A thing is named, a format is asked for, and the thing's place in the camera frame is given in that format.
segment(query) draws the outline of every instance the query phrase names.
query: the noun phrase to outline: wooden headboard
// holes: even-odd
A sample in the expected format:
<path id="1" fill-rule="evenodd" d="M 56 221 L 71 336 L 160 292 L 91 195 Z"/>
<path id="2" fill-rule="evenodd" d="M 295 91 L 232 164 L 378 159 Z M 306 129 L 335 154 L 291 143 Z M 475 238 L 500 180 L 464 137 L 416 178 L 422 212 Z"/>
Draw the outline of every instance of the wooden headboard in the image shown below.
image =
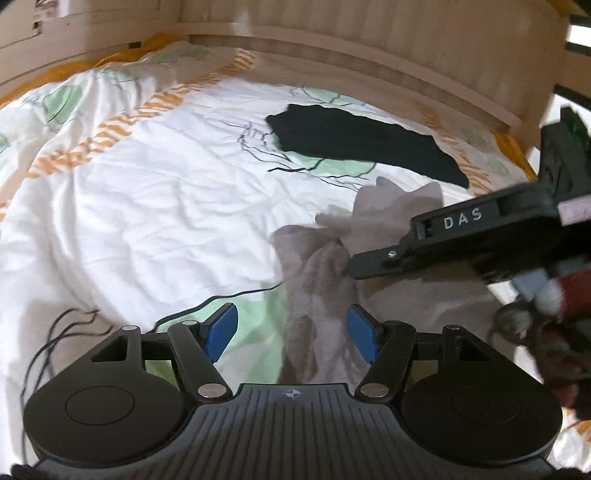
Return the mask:
<path id="1" fill-rule="evenodd" d="M 0 14 L 0 95 L 56 63 L 168 31 L 356 70 L 508 131 L 527 149 L 563 66 L 587 69 L 564 49 L 568 17 L 557 0 L 60 1 L 70 15 L 42 24 L 33 0 Z"/>

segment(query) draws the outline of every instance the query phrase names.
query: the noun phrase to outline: black fabric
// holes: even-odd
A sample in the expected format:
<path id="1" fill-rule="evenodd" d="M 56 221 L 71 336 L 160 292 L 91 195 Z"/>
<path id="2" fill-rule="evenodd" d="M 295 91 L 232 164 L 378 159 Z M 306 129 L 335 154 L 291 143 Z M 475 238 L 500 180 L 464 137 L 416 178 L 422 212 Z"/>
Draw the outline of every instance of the black fabric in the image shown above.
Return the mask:
<path id="1" fill-rule="evenodd" d="M 591 474 L 583 473 L 576 468 L 563 468 L 556 470 L 549 476 L 544 477 L 544 480 L 590 480 Z"/>
<path id="2" fill-rule="evenodd" d="M 290 104 L 267 123 L 283 151 L 334 160 L 366 160 L 407 168 L 468 188 L 468 178 L 433 137 L 339 108 Z"/>

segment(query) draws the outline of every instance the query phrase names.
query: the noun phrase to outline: wooden slat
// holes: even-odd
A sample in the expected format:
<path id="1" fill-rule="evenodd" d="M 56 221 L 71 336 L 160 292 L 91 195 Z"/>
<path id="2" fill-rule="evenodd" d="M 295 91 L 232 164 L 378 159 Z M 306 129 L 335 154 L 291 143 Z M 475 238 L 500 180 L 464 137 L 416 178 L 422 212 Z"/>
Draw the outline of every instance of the wooden slat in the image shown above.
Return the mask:
<path id="1" fill-rule="evenodd" d="M 35 2 L 15 0 L 0 15 L 0 47 L 31 38 L 35 33 Z"/>
<path id="2" fill-rule="evenodd" d="M 566 57 L 563 39 L 566 37 L 567 29 L 568 18 L 564 17 L 553 33 L 553 38 L 550 38 L 551 41 L 548 42 L 538 65 L 534 67 L 537 77 L 531 82 L 528 101 L 521 115 L 523 123 L 520 127 L 509 131 L 526 152 L 531 147 L 540 147 L 540 123 L 551 99 L 554 85 L 562 78 L 560 72 L 564 72 L 563 65 Z M 589 72 L 591 70 L 587 70 L 587 78 L 589 78 Z"/>
<path id="3" fill-rule="evenodd" d="M 166 24 L 158 20 L 88 23 L 69 17 L 49 22 L 42 35 L 0 49 L 0 83 L 87 51 L 144 40 Z"/>
<path id="4" fill-rule="evenodd" d="M 117 53 L 118 51 L 125 50 L 126 48 L 128 48 L 128 44 L 114 45 L 112 47 L 102 48 L 100 50 L 87 51 L 81 55 L 76 55 L 74 57 L 61 59 L 55 63 L 50 63 L 50 64 L 45 65 L 39 69 L 32 70 L 24 75 L 20 75 L 18 77 L 13 78 L 12 80 L 9 80 L 8 82 L 1 84 L 0 85 L 0 97 L 6 95 L 7 93 L 12 92 L 14 89 L 19 87 L 23 83 L 28 82 L 29 80 L 33 80 L 33 78 L 37 77 L 38 75 L 41 75 L 46 70 L 48 70 L 52 67 L 55 67 L 59 64 L 70 62 L 70 61 L 79 61 L 79 60 L 89 60 L 89 61 L 100 60 L 100 59 L 104 59 L 110 55 L 113 55 L 113 53 Z"/>
<path id="5" fill-rule="evenodd" d="M 566 52 L 558 84 L 591 98 L 591 57 Z"/>
<path id="6" fill-rule="evenodd" d="M 310 9 L 310 0 L 297 0 L 293 2 L 282 2 L 282 11 L 278 12 L 278 25 L 287 28 L 303 28 L 307 23 L 306 12 Z M 297 44 L 278 45 L 277 53 L 298 57 L 301 46 Z"/>
<path id="7" fill-rule="evenodd" d="M 362 44 L 371 46 L 379 44 L 384 16 L 387 14 L 387 10 L 391 8 L 391 4 L 392 2 L 388 2 L 388 0 L 369 1 L 367 15 L 359 36 L 359 41 Z"/>
<path id="8" fill-rule="evenodd" d="M 181 10 L 184 3 L 183 0 L 160 1 L 158 4 L 158 19 L 165 25 L 176 25 L 181 21 Z"/>
<path id="9" fill-rule="evenodd" d="M 424 82 L 430 83 L 451 93 L 475 106 L 481 108 L 490 115 L 512 127 L 518 126 L 521 121 L 512 112 L 497 105 L 492 100 L 480 95 L 472 89 L 462 85 L 455 80 L 414 63 L 413 61 L 393 55 L 377 48 L 361 45 L 353 41 L 329 37 L 304 30 L 292 28 L 267 27 L 260 25 L 249 26 L 250 33 L 241 32 L 243 25 L 234 23 L 192 23 L 179 24 L 176 26 L 177 33 L 185 35 L 237 35 L 266 38 L 271 40 L 288 41 L 309 47 L 318 47 L 331 50 L 337 53 L 366 59 L 380 65 L 387 66 L 399 72 L 409 74 Z"/>
<path id="10" fill-rule="evenodd" d="M 109 10 L 157 10 L 158 4 L 158 0 L 69 0 L 67 6 L 68 14 L 75 15 Z"/>
<path id="11" fill-rule="evenodd" d="M 435 2 L 421 12 L 415 28 L 413 43 L 410 45 L 409 59 L 425 66 L 431 66 L 439 54 L 439 37 L 447 24 L 450 11 L 447 2 Z"/>
<path id="12" fill-rule="evenodd" d="M 426 0 L 398 0 L 394 22 L 388 32 L 384 50 L 408 58 L 421 12 L 427 8 Z"/>
<path id="13" fill-rule="evenodd" d="M 285 85 L 310 85 L 312 87 L 326 88 L 358 98 L 392 113 L 395 113 L 396 109 L 391 109 L 390 105 L 398 104 L 401 99 L 403 101 L 408 99 L 430 105 L 442 114 L 448 115 L 450 118 L 461 119 L 462 122 L 472 125 L 475 129 L 486 129 L 485 124 L 432 98 L 361 72 L 277 54 L 264 54 L 263 57 L 287 67 L 288 70 L 281 72 L 278 69 L 269 69 L 265 72 L 263 78 L 258 78 L 257 69 L 253 69 L 246 74 L 247 78 L 253 77 L 259 81 L 264 80 Z M 294 78 L 293 72 L 298 73 L 296 78 Z"/>
<path id="14" fill-rule="evenodd" d="M 466 46 L 466 26 L 469 25 L 473 0 L 457 0 L 450 4 L 447 21 L 440 31 L 437 53 L 432 68 L 443 75 L 453 77 L 462 61 Z"/>

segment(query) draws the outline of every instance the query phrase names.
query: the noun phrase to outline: silver screw head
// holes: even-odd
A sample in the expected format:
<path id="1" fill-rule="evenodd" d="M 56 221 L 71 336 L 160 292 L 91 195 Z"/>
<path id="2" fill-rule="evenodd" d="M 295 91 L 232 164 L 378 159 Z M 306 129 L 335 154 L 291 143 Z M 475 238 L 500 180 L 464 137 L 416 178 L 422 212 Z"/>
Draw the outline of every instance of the silver screw head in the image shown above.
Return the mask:
<path id="1" fill-rule="evenodd" d="M 219 383 L 206 383 L 201 385 L 197 393 L 203 398 L 219 398 L 226 394 L 228 389 Z"/>
<path id="2" fill-rule="evenodd" d="M 361 393 L 369 398 L 382 398 L 388 395 L 390 390 L 381 383 L 366 383 L 361 387 Z"/>

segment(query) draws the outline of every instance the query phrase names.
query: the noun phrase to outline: white bedsheet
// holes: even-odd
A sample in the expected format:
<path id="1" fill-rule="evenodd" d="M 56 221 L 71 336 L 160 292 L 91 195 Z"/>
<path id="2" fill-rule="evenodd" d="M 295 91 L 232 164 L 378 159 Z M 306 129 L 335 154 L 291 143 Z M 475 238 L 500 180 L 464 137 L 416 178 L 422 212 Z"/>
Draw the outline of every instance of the white bedsheet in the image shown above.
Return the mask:
<path id="1" fill-rule="evenodd" d="M 139 66 L 111 66 L 135 79 L 127 84 L 98 88 L 104 75 L 76 76 L 68 85 L 84 85 L 90 92 L 79 102 L 86 109 L 78 110 L 79 116 L 73 110 L 70 117 L 60 119 L 60 125 L 51 124 L 52 118 L 47 122 L 47 117 L 34 120 L 31 135 L 41 128 L 45 137 L 28 156 L 17 150 L 16 156 L 0 157 L 6 181 L 29 168 L 36 176 L 22 182 L 1 223 L 0 471 L 22 462 L 19 394 L 25 371 L 62 311 L 100 309 L 100 319 L 87 331 L 100 332 L 111 324 L 133 324 L 148 331 L 158 319 L 210 297 L 280 283 L 269 242 L 279 227 L 312 224 L 318 212 L 351 209 L 358 188 L 378 176 L 409 191 L 431 181 L 397 167 L 357 161 L 319 163 L 280 152 L 265 117 L 289 103 L 329 104 L 423 133 L 431 131 L 326 90 L 247 82 L 236 77 L 238 67 L 223 70 L 234 53 L 216 50 L 205 57 L 183 56 L 192 48 L 179 43 L 149 55 Z M 216 75 L 190 81 L 208 69 L 217 69 Z M 173 87 L 177 82 L 189 87 Z M 57 87 L 46 86 L 33 94 L 42 98 Z M 113 106 L 112 88 L 121 92 L 117 102 L 122 105 Z M 159 101 L 168 101 L 172 108 L 146 106 L 154 92 L 166 89 L 172 97 Z M 94 107 L 85 103 L 90 101 Z M 144 110 L 134 110 L 142 104 Z M 32 104 L 18 100 L 7 108 L 33 118 L 34 112 L 26 116 L 21 111 L 27 105 Z M 0 111 L 0 117 L 6 111 L 10 110 Z M 129 115 L 111 122 L 119 129 L 101 126 L 120 111 Z M 107 134 L 98 137 L 96 131 L 110 132 L 116 142 Z M 79 144 L 92 135 L 95 146 L 97 137 L 106 146 L 84 151 L 84 161 L 71 154 L 47 160 L 55 150 L 79 152 Z M 491 159 L 498 161 L 494 155 Z M 472 196 L 457 186 L 442 184 L 442 188 L 446 205 Z M 273 346 L 281 345 L 281 320 L 271 327 L 262 323 L 269 312 L 281 311 L 282 295 L 279 287 L 274 297 L 261 293 L 236 299 L 242 330 L 218 363 L 232 388 L 247 378 L 261 380 L 250 375 L 255 364 L 279 360 L 280 348 Z M 215 305 L 200 315 L 207 316 Z M 65 340 L 54 356 L 56 370 L 97 341 Z M 33 369 L 33 380 L 38 369 L 39 365 Z"/>

